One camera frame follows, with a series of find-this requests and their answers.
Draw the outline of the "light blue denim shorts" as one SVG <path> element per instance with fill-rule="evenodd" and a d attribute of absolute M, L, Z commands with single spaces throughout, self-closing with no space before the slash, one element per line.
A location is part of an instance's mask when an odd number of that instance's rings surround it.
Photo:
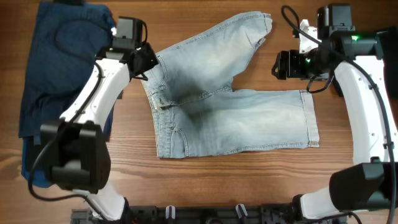
<path fill-rule="evenodd" d="M 160 158 L 318 147 L 305 90 L 234 90 L 272 29 L 269 14 L 237 14 L 157 53 L 143 82 Z"/>

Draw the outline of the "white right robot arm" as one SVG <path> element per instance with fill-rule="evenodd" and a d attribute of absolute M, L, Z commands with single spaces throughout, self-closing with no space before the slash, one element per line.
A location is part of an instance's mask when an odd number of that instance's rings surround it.
<path fill-rule="evenodd" d="M 278 79 L 337 82 L 345 99 L 353 137 L 353 165 L 335 172 L 327 187 L 294 197 L 291 222 L 322 222 L 355 212 L 397 208 L 397 128 L 384 84 L 383 49 L 374 33 L 332 27 L 295 31 L 298 50 L 277 56 Z"/>

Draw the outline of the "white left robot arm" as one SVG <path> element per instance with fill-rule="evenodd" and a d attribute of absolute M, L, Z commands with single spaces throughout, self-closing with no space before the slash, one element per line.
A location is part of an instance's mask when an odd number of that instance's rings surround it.
<path fill-rule="evenodd" d="M 58 120 L 40 128 L 44 147 L 32 170 L 42 168 L 53 185 L 89 205 L 92 223 L 129 223 L 127 200 L 109 182 L 111 159 L 104 127 L 119 94 L 135 78 L 158 64 L 150 43 L 104 49 L 86 85 Z"/>

